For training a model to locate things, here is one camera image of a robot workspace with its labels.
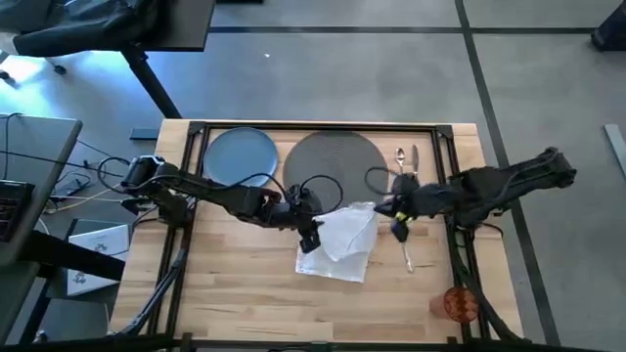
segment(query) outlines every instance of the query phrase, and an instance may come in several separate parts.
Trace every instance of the keyboard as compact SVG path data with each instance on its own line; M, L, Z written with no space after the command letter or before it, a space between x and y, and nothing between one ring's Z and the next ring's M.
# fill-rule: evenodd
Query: keyboard
M8 242L13 237L34 189L24 182L0 180L0 242Z

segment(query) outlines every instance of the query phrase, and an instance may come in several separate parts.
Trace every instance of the blue plate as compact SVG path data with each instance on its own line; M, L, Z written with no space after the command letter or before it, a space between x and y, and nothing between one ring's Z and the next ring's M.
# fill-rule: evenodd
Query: blue plate
M278 166L278 151L274 141L254 128L233 128L211 143L204 155L204 177L230 186L255 173L274 175ZM243 182L261 187L267 176L257 176Z

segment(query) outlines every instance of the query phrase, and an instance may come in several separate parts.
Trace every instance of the floor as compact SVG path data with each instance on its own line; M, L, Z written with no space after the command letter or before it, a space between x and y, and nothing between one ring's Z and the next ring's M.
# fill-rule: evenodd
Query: floor
M626 225L620 215L626 183L602 126L618 123L626 131L626 54L598 53L588 34L574 34L575 28L597 26L620 1L465 0L472 27L543 28L534 34L470 36L478 61L470 60L459 30L406 32L406 27L458 28L455 5L461 1L456 3L266 0L263 6L221 5L204 53L153 53L150 63L189 118L473 122L492 164L530 158L548 146L560 148L578 169L576 183L521 202L559 337L567 346L620 350L626 331L621 309L626 238L618 229ZM241 26L251 26L249 33L242 33ZM298 26L314 26L318 32L298 33ZM352 29L324 33L324 26ZM381 33L390 26L404 27L395 31L405 33ZM556 34L551 28L570 29ZM80 139L109 154L132 157L154 150L152 143L127 140L130 127L158 127L161 117L119 54L81 53L58 62L68 69L67 76L58 76L42 60L7 60L2 68L16 81L0 82L0 111L80 119ZM101 157L78 145L71 160ZM95 186L82 196L100 190ZM94 201L45 221L64 234L76 217L131 219L116 204ZM524 331L543 341L511 217L504 223ZM69 308L54 309L50 314L57 318L47 317L46 324L53 325L64 312L66 324L86 329L84 309L93 307L63 303ZM27 311L25 304L22 322ZM100 322L94 329L105 328L102 318L92 320ZM19 329L17 324L13 339Z

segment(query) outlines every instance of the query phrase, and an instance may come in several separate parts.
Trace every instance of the orange cup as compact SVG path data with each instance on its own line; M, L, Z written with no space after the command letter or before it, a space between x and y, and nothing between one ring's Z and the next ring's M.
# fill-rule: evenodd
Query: orange cup
M469 323L478 316L478 300L465 287L452 287L430 299L430 313L457 323Z

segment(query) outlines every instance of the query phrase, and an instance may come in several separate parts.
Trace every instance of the gray round placemat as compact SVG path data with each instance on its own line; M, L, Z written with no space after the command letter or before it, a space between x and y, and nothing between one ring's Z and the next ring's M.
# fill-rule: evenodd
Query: gray round placemat
M314 175L328 175L343 187L343 201L339 207L354 201L379 203L382 196L370 191L364 177L372 166L386 167L379 149L367 138L353 132L321 131L302 139L291 149L285 161L283 182L286 187L301 184ZM388 175L372 172L368 180L377 190L386 190ZM336 185L329 180L315 179L306 184L330 210L339 200Z

